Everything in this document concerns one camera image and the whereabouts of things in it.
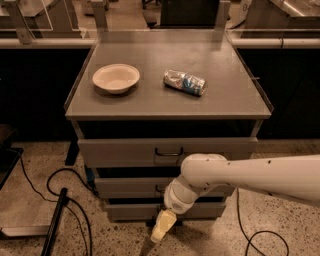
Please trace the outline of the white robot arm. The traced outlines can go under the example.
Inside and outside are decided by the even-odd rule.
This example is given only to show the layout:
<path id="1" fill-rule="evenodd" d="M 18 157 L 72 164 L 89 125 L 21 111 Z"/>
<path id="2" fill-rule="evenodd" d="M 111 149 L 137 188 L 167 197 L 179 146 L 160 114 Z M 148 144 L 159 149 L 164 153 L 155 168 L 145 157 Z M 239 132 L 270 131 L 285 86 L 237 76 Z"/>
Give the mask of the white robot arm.
<path id="1" fill-rule="evenodd" d="M 151 241 L 160 242 L 195 201 L 218 186 L 227 185 L 262 194 L 320 205 L 320 156 L 228 160 L 219 154 L 192 154 L 180 175 L 166 187 Z"/>

